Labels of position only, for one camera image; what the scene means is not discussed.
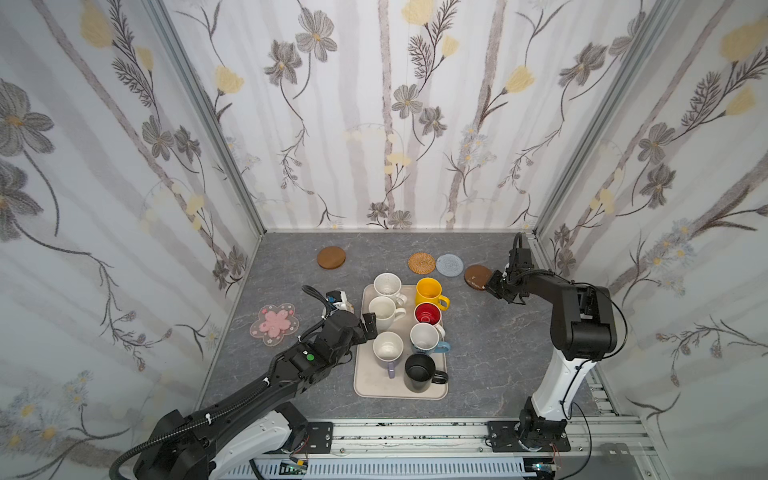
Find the grey blue woven coaster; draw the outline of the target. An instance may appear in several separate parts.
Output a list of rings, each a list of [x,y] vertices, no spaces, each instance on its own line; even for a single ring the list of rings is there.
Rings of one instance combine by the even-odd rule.
[[[445,277],[454,278],[464,272],[464,263],[457,255],[446,253],[437,258],[436,270]]]

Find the glossy amber round coaster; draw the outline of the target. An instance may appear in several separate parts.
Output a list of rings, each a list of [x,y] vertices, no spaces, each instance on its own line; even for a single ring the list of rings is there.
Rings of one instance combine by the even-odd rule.
[[[482,291],[486,288],[486,284],[491,279],[493,271],[488,267],[480,264],[470,265],[464,273],[464,280],[466,284],[475,289]]]

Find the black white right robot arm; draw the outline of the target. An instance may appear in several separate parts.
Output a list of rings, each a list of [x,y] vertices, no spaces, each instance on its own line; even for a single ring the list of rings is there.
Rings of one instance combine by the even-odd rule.
[[[562,438],[579,386],[589,371],[616,349],[613,303],[604,287],[577,284],[537,267],[521,234],[515,236],[505,269],[493,272],[485,290],[513,305],[523,305],[530,296],[551,305],[553,354],[540,386],[526,400],[515,427],[521,447],[538,451]]]

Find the dark wooden round coaster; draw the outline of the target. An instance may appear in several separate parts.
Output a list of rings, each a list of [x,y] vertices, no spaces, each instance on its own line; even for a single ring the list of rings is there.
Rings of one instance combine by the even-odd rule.
[[[318,265],[326,270],[334,270],[341,267],[346,261],[346,252],[338,246],[328,246],[317,254]]]

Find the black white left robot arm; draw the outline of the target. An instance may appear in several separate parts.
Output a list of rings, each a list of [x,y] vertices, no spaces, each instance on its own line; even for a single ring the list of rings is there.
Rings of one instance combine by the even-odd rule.
[[[170,412],[121,459],[136,461],[137,479],[218,479],[256,455],[293,450],[304,441],[307,420],[292,400],[376,336],[375,314],[335,310],[278,353],[256,380],[192,414]]]

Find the woven rattan round coaster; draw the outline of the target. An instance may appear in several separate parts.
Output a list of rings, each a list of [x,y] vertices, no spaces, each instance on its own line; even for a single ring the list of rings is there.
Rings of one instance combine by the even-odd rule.
[[[427,275],[436,269],[436,260],[429,253],[417,252],[409,257],[407,265],[412,272]]]

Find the yellow mug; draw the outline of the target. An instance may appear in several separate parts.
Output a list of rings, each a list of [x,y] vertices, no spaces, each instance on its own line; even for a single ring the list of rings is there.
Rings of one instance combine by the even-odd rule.
[[[415,303],[430,303],[442,311],[446,311],[450,307],[450,299],[443,294],[441,283],[429,277],[422,278],[417,282]]]

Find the pink flower shaped coaster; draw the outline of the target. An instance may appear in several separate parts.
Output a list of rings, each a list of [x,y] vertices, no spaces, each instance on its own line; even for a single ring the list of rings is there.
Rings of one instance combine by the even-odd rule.
[[[298,332],[300,321],[296,317],[296,307],[290,303],[263,306],[256,320],[249,328],[252,338],[261,340],[267,347],[279,345],[286,336]]]

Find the speckled white mug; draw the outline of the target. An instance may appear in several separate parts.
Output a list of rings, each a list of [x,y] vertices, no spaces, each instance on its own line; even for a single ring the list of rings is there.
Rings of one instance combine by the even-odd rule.
[[[373,287],[379,296],[393,300],[398,307],[403,307],[408,301],[407,296],[402,293],[401,279],[393,273],[379,274],[374,279]]]

